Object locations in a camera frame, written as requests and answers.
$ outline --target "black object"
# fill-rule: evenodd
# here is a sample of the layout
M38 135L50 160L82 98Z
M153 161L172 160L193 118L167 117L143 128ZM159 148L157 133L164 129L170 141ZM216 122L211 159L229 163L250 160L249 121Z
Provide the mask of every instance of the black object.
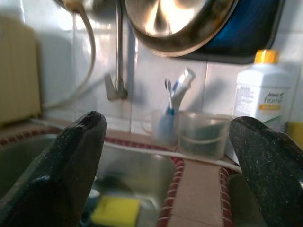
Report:
M270 49L284 0L239 0L230 19L206 45L181 58L248 64L258 50Z
M242 173L269 227L303 227L303 151L251 117L230 124Z
M0 201L0 227L75 227L98 168L106 120L90 112L37 156Z

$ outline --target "yellow object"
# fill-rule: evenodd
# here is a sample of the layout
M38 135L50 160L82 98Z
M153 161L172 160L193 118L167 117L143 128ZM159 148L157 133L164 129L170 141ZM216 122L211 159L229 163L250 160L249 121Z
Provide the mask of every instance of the yellow object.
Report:
M135 227L139 208L138 199L102 196L90 218L97 225Z
M288 122L286 133L303 149L303 122Z
M274 50L259 50L255 57L256 64L276 64L279 62L280 53Z

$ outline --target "stainless steel sink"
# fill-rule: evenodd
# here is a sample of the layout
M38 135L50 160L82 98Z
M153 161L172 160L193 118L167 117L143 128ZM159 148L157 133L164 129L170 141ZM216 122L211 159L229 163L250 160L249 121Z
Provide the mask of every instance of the stainless steel sink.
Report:
M228 181L232 221L235 227L267 227L258 204L242 174L231 175Z
M0 149L0 200L56 135L36 136ZM154 227L175 172L170 158L104 146L94 187L101 195L138 198L137 227Z

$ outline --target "red tile border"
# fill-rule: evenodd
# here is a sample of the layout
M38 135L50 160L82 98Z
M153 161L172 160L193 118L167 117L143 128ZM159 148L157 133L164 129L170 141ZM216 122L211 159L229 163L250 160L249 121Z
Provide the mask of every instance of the red tile border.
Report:
M220 180L220 196L221 196L221 215L223 227L233 227L232 222L232 208L230 204L229 190L228 190L228 178L234 172L230 169L221 167L219 171Z
M0 147L4 145L8 145L13 142L22 141L24 139L28 139L30 137L34 137L37 135L45 135L45 134L59 134L61 130L56 128L43 128L43 129L33 129L30 131L22 131L16 134L15 136L11 137L4 137L0 138ZM163 148L160 146L154 146L154 145L148 145L143 143L136 143L121 139L116 139L112 137L105 138L106 142L127 146L127 147L133 147L133 148L142 148L142 149L152 149L152 150L164 150L164 151L171 151L167 148ZM174 202L174 199L176 197L176 193L178 190L179 182L182 178L183 170L184 170L184 161L181 158L178 157L170 157L170 159L174 162L176 166L176 171L174 173L173 181L169 185L169 189L167 191L167 198L164 201L164 204L161 208L159 220L157 222L156 227L166 227L168 224L168 221L170 220L170 214L172 210L172 205Z

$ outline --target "bottle label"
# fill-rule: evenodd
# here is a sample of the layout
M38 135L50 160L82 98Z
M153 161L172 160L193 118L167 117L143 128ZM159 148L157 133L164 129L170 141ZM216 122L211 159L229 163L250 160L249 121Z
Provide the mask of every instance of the bottle label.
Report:
M281 115L285 88L260 88L237 85L233 114L254 117L274 130L281 129Z

